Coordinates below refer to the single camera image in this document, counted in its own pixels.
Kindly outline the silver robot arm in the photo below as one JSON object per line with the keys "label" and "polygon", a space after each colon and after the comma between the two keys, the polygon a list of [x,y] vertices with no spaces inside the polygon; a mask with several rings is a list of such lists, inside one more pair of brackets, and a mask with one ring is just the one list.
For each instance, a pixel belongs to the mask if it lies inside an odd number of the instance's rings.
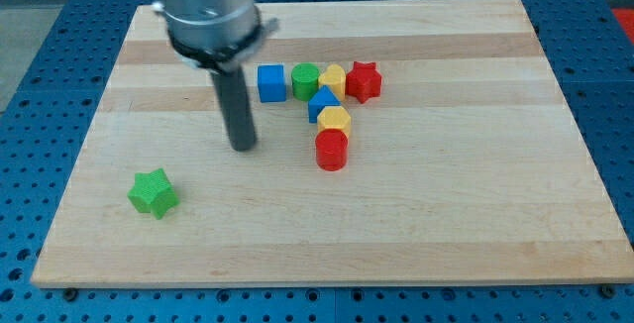
{"label": "silver robot arm", "polygon": [[279,21],[264,20],[255,0],[157,0],[153,9],[181,59],[209,72],[232,149],[252,149],[257,132],[242,64]]}

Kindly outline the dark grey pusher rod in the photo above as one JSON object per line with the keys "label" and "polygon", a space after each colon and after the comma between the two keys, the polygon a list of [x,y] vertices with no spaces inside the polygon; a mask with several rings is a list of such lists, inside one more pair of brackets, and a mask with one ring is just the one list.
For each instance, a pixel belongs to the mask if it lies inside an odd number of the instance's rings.
{"label": "dark grey pusher rod", "polygon": [[223,116],[231,148],[251,150],[257,143],[257,131],[243,70],[210,73]]}

